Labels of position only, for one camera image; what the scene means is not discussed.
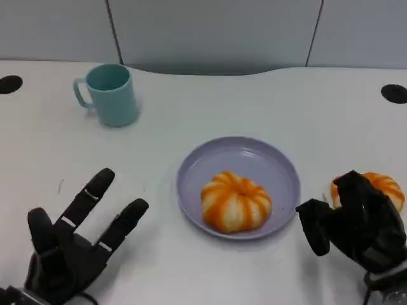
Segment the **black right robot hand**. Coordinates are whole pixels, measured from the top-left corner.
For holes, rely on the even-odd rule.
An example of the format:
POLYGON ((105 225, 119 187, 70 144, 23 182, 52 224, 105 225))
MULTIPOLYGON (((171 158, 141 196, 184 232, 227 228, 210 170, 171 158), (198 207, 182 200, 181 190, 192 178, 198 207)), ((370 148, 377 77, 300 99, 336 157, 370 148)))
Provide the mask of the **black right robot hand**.
POLYGON ((370 273, 383 273, 404 262, 406 233, 390 198, 354 170, 333 183, 339 208, 316 199, 296 207, 314 253, 326 255, 334 245, 370 273))

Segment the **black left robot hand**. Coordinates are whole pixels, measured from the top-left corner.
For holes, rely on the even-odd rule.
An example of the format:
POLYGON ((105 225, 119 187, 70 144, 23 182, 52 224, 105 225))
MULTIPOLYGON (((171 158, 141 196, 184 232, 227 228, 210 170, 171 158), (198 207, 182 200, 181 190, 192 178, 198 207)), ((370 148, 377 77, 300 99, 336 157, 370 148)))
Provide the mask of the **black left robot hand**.
POLYGON ((115 178, 104 168, 74 197, 56 222, 41 207, 27 214, 34 246, 24 288, 49 304, 65 304, 86 290, 103 272, 113 253, 149 208, 137 198, 108 225, 95 243, 76 233, 115 178))

